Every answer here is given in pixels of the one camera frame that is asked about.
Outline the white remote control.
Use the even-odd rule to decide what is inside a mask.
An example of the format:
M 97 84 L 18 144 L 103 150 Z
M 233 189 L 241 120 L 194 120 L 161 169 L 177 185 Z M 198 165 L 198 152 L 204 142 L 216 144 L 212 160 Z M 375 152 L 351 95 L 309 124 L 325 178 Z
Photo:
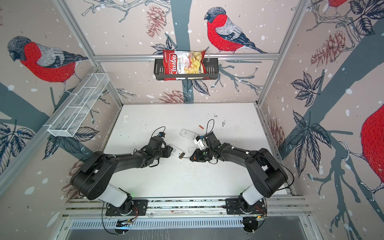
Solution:
M 195 140 L 198 134 L 187 129 L 181 129 L 180 136 L 189 140 Z

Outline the white air conditioner remote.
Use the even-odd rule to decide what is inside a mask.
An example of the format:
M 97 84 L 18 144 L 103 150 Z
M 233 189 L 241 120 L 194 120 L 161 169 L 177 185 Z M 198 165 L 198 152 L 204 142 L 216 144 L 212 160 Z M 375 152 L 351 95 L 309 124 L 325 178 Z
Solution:
M 183 157 L 186 154 L 185 151 L 183 151 L 182 149 L 176 147 L 173 144 L 169 144 L 169 146 L 172 148 L 171 156 L 176 157 L 178 159 L 183 159 Z

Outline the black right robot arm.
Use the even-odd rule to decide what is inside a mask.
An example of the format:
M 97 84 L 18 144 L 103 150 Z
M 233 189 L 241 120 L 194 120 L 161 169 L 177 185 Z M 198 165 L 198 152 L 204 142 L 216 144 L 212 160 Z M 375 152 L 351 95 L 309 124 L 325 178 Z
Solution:
M 243 213 L 251 213 L 258 201 L 270 198 L 288 180 L 283 166 L 265 148 L 251 151 L 229 143 L 222 144 L 213 132 L 196 136 L 194 143 L 198 148 L 190 157 L 192 162 L 205 163 L 216 159 L 247 169 L 252 184 L 239 195 L 238 210 Z

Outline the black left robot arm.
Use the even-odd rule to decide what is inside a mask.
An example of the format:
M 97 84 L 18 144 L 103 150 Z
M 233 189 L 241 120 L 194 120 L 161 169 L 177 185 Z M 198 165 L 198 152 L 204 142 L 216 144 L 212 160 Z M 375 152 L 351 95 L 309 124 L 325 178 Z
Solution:
M 95 152 L 72 176 L 70 183 L 88 200 L 101 200 L 128 215 L 134 205 L 132 196 L 110 183 L 115 173 L 156 167 L 161 158 L 169 158 L 173 148 L 164 141 L 165 132 L 151 137 L 149 143 L 133 153 L 111 155 Z

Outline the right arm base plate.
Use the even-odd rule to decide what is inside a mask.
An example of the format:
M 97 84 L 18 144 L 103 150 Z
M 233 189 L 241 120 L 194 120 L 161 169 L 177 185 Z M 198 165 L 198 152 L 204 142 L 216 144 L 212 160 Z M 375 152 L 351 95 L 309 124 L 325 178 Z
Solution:
M 267 205 L 265 199 L 261 199 L 249 205 L 245 200 L 241 199 L 225 199 L 225 205 L 228 215 L 266 215 Z

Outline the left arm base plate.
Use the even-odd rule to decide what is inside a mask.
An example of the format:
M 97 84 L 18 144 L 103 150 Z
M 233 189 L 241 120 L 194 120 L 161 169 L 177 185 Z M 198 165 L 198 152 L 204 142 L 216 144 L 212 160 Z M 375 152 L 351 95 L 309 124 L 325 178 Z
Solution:
M 107 217 L 123 217 L 123 216 L 145 216 L 148 208 L 148 200 L 133 199 L 126 201 L 121 207 L 107 204 L 106 216 Z

